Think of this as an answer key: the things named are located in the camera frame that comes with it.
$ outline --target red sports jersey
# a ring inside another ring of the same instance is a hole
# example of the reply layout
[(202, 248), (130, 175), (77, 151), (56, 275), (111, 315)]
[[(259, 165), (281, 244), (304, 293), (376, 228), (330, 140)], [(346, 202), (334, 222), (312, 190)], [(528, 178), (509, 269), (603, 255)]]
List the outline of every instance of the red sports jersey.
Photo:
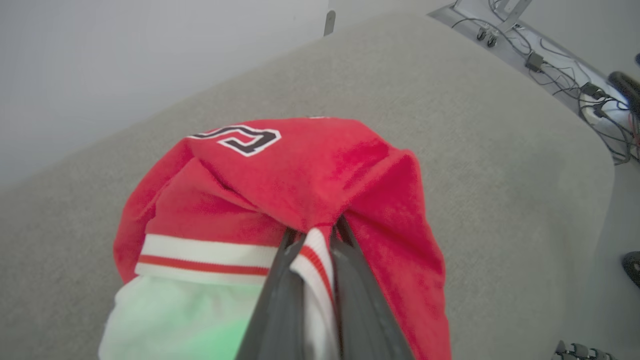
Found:
[(444, 261), (418, 162), (356, 120), (255, 120), (187, 136), (127, 201), (115, 261), (125, 282), (261, 283), (286, 227), (317, 228), (301, 255), (331, 297), (331, 260), (313, 241), (328, 246), (341, 214), (415, 358), (450, 359)]

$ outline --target ribbed trim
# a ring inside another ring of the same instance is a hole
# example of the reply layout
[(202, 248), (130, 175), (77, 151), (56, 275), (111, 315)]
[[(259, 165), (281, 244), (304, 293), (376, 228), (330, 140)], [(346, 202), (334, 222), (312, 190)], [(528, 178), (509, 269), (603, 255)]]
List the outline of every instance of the ribbed trim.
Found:
[(327, 248), (327, 242), (322, 232), (316, 228), (311, 229), (300, 253), (290, 266), (291, 271), (300, 275), (305, 284), (311, 290), (316, 302), (305, 304), (317, 304), (317, 309), (305, 308), (305, 321), (315, 318), (310, 314), (319, 311), (322, 315), (324, 327), (327, 330), (328, 343), (317, 343), (319, 347), (329, 346), (331, 359), (338, 358), (337, 324), (335, 321), (335, 304), (333, 303), (333, 263)]
[(204, 284), (262, 284), (278, 248), (147, 234), (136, 274)]

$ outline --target power adapter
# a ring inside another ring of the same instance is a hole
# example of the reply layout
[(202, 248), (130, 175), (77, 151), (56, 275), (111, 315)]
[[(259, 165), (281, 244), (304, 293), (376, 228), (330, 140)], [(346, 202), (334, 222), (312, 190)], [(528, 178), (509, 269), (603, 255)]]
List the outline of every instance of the power adapter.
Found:
[(598, 87), (598, 86), (596, 86), (596, 85), (594, 85), (592, 83), (585, 83), (584, 85), (582, 85), (580, 87), (580, 91), (584, 95), (591, 96), (592, 98), (594, 98), (596, 100), (607, 96), (607, 94), (604, 92), (604, 90), (602, 90), (600, 87)]
[(544, 59), (542, 58), (542, 56), (538, 53), (533, 52), (529, 55), (529, 57), (527, 58), (527, 62), (524, 65), (535, 72), (541, 72), (543, 63)]

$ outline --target white fabric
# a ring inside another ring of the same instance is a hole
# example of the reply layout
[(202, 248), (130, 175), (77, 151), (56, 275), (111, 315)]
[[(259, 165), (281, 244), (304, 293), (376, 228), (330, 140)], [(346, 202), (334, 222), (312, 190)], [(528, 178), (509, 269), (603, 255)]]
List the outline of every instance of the white fabric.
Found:
[[(291, 263), (290, 269), (305, 281), (305, 359), (338, 359), (338, 332), (333, 305), (333, 263), (327, 242), (320, 230), (313, 228), (308, 232), (304, 245)], [(323, 277), (328, 280), (329, 289), (325, 286)]]
[(115, 297), (101, 360), (232, 360), (261, 286), (139, 276)]
[[(333, 264), (322, 232), (310, 230), (302, 249), (292, 262), (291, 271), (305, 281), (305, 358), (338, 359)], [(276, 251), (270, 247), (148, 234), (136, 266), (140, 276), (116, 294), (99, 357), (102, 360), (234, 359), (266, 277), (188, 267), (269, 268)], [(145, 263), (143, 256), (160, 262), (183, 263), (170, 266)]]

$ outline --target black and white number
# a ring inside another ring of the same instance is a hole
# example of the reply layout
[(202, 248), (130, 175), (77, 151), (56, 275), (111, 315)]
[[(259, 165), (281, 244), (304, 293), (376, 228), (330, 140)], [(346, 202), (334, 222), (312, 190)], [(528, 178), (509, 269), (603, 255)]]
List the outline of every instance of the black and white number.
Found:
[(218, 144), (235, 150), (244, 156), (256, 155), (281, 138), (280, 132), (278, 130), (254, 129), (246, 125), (227, 126), (221, 129), (209, 131), (208, 133), (200, 133), (188, 137), (204, 140), (229, 135), (232, 133), (241, 133), (242, 135), (252, 138), (252, 140), (249, 142), (243, 142), (235, 137), (225, 137), (224, 139), (218, 141)]

